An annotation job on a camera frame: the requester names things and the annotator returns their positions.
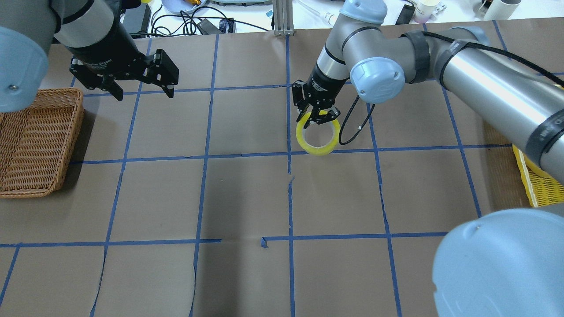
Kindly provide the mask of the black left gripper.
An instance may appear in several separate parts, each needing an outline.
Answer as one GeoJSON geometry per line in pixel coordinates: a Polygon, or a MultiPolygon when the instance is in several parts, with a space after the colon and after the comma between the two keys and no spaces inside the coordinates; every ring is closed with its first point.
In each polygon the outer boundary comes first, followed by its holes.
{"type": "Polygon", "coordinates": [[[147,56],[141,53],[121,22],[114,22],[99,42],[69,51],[74,58],[69,71],[88,90],[100,89],[121,101],[124,92],[115,80],[138,80],[174,97],[179,68],[163,49],[147,56]]]}

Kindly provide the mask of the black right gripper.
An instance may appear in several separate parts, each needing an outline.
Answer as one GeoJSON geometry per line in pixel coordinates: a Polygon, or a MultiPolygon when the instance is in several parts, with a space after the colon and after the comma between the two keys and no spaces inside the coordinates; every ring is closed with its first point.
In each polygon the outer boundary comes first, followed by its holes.
{"type": "Polygon", "coordinates": [[[305,81],[292,83],[293,104],[298,108],[296,129],[307,129],[311,125],[311,115],[317,125],[336,120],[341,111],[334,105],[343,86],[343,79],[330,78],[318,66],[305,81]],[[313,107],[312,111],[308,111],[309,106],[313,107]]]}

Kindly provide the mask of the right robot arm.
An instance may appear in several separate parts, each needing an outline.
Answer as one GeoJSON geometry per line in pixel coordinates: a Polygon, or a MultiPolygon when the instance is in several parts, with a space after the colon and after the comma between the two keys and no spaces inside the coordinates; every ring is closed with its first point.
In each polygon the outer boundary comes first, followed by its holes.
{"type": "MultiPolygon", "coordinates": [[[[517,55],[489,46],[477,27],[414,30],[386,39],[382,0],[347,0],[312,74],[292,84],[296,137],[311,155],[340,141],[334,102],[347,80],[370,104],[406,84],[435,79],[563,182],[563,82],[517,55]]],[[[433,262],[440,317],[561,317],[563,204],[496,211],[451,230],[433,262]]]]}

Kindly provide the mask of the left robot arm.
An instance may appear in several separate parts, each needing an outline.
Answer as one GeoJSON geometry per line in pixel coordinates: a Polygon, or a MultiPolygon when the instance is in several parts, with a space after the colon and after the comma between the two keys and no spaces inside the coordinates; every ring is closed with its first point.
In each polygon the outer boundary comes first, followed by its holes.
{"type": "Polygon", "coordinates": [[[118,81],[159,86],[174,96],[179,69],[162,50],[140,52],[120,21],[139,0],[3,0],[0,3],[1,112],[29,107],[48,72],[53,39],[73,56],[69,72],[89,90],[122,100],[118,81]]]}

